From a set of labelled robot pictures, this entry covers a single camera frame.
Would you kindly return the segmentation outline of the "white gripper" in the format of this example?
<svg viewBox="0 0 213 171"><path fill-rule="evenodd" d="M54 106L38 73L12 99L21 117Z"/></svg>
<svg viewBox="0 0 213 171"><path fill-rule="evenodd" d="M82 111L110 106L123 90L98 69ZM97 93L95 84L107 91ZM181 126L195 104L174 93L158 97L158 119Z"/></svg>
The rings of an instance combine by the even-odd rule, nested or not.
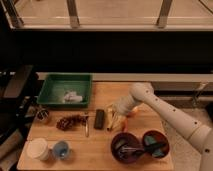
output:
<svg viewBox="0 0 213 171"><path fill-rule="evenodd" d="M123 96L114 103L115 110L124 116L128 115L136 105L137 101L131 95Z"/></svg>

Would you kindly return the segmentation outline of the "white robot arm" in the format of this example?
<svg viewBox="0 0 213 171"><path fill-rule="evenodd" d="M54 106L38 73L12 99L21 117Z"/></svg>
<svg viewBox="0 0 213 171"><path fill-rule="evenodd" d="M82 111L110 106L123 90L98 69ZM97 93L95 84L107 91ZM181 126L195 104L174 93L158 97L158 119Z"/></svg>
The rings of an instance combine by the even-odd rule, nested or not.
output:
<svg viewBox="0 0 213 171"><path fill-rule="evenodd" d="M120 115L127 115L141 103L157 112L201 154L199 171L213 171L213 128L157 97L149 82L134 83L114 105Z"/></svg>

